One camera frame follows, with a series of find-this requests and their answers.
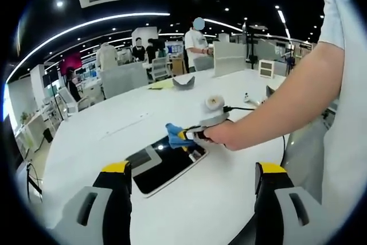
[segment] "white wall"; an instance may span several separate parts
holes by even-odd
[[[21,125],[20,117],[23,112],[29,114],[37,110],[30,77],[9,83],[8,87],[11,106],[19,127]]]
[[[136,38],[141,37],[142,38],[142,45],[147,48],[148,46],[148,39],[149,38],[158,38],[158,32],[157,27],[143,27],[143,28],[136,28],[132,33],[132,45],[136,45]]]
[[[42,77],[45,74],[45,66],[37,65],[30,71],[30,79],[32,82],[33,95],[36,99],[38,109],[43,105],[43,99],[48,98],[46,89],[44,88]]]

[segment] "black shirt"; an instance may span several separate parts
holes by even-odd
[[[140,49],[138,49],[136,46],[132,49],[132,55],[139,59],[140,61],[143,61],[145,59],[145,48],[144,46],[141,46]]]
[[[71,80],[67,81],[67,89],[69,89],[70,94],[73,96],[75,101],[78,102],[81,100],[81,97],[78,92],[78,88],[76,88],[76,85]]]
[[[151,63],[152,60],[155,59],[155,48],[153,46],[147,47],[148,61]]]

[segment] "ceiling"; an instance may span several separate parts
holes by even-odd
[[[44,63],[50,57],[54,57],[50,62],[57,61],[60,59],[60,55],[55,55],[55,53],[72,45],[80,44],[73,50],[82,50],[83,45],[87,48],[100,43],[98,40],[83,42],[104,34],[108,34],[112,40],[129,37],[131,32],[110,34],[123,30],[134,30],[136,27],[145,26],[146,23],[162,29],[162,33],[174,33],[176,30],[185,33],[188,29],[188,23],[193,17],[210,18],[238,28],[241,28],[244,18],[247,17],[251,25],[266,26],[267,33],[286,36],[284,25],[275,9],[275,5],[279,5],[292,38],[308,40],[310,37],[310,42],[317,42],[322,25],[320,15],[323,14],[323,0],[121,0],[84,9],[80,7],[79,0],[61,0],[63,6],[58,9],[56,7],[57,1],[29,1],[19,29],[20,54],[17,54],[14,47],[9,55],[10,62],[19,63],[30,51],[55,34],[91,20],[135,12],[170,13],[170,16],[120,18],[88,25],[69,32],[32,55],[14,74],[13,80],[26,74],[28,68]],[[232,29],[214,24],[206,24],[203,32],[217,34],[222,30],[228,33],[234,32]]]

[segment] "person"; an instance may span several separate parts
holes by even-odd
[[[155,59],[155,47],[153,46],[153,39],[148,39],[148,47],[147,47],[147,55],[148,55],[148,62],[151,63],[152,60]]]
[[[145,60],[145,48],[142,46],[142,38],[137,37],[136,45],[132,48],[132,55],[136,58],[137,61]]]
[[[108,44],[108,42],[102,43],[101,47],[97,51],[96,60],[97,66],[101,68],[101,71],[119,66],[117,62],[117,50],[114,46]]]
[[[191,22],[191,28],[185,34],[185,49],[189,58],[189,73],[195,72],[194,59],[211,55],[213,51],[208,48],[208,42],[204,35],[196,30]]]
[[[76,102],[79,102],[81,100],[81,96],[79,95],[78,88],[76,88],[76,85],[73,82],[73,79],[75,77],[74,68],[68,67],[66,76],[67,76],[66,87],[69,90],[70,94],[73,96],[74,100]]]
[[[351,0],[324,0],[319,42],[259,108],[204,135],[240,150],[291,133],[320,115],[339,96],[335,120],[324,137],[322,205],[343,225],[367,179],[367,38]]]

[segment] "gray partition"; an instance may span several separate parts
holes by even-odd
[[[100,73],[106,99],[135,88],[148,85],[148,76],[142,63],[130,63]]]

